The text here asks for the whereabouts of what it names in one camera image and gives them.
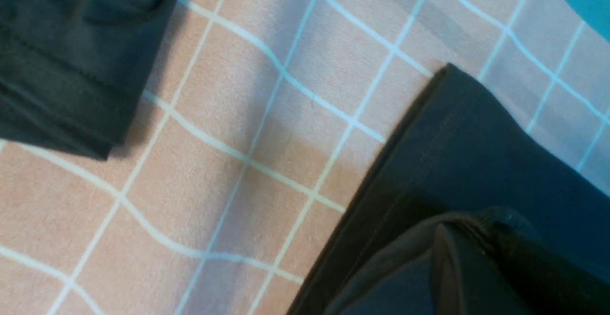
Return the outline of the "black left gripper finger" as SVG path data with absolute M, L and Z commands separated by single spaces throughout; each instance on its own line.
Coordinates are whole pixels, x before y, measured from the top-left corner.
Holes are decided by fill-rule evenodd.
M 508 224 L 439 217 L 431 263 L 436 315 L 607 315 L 608 272 L 566 258 Z

